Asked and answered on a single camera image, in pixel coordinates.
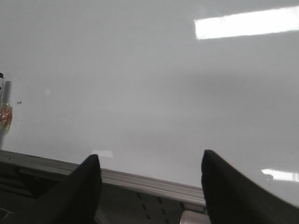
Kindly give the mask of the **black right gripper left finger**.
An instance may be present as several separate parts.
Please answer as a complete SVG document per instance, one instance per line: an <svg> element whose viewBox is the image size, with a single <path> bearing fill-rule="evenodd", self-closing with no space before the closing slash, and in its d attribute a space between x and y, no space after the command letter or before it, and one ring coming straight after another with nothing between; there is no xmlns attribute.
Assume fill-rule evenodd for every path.
<svg viewBox="0 0 299 224"><path fill-rule="evenodd" d="M2 224L93 224L102 190L100 161L88 156L62 182Z"/></svg>

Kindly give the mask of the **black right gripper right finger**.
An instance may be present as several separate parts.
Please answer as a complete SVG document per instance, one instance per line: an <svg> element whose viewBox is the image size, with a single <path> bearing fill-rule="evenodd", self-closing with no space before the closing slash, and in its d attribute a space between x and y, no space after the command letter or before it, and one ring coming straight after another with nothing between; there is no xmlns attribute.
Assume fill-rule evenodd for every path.
<svg viewBox="0 0 299 224"><path fill-rule="evenodd" d="M205 150L201 184L213 224L297 224L299 209L264 190L216 152Z"/></svg>

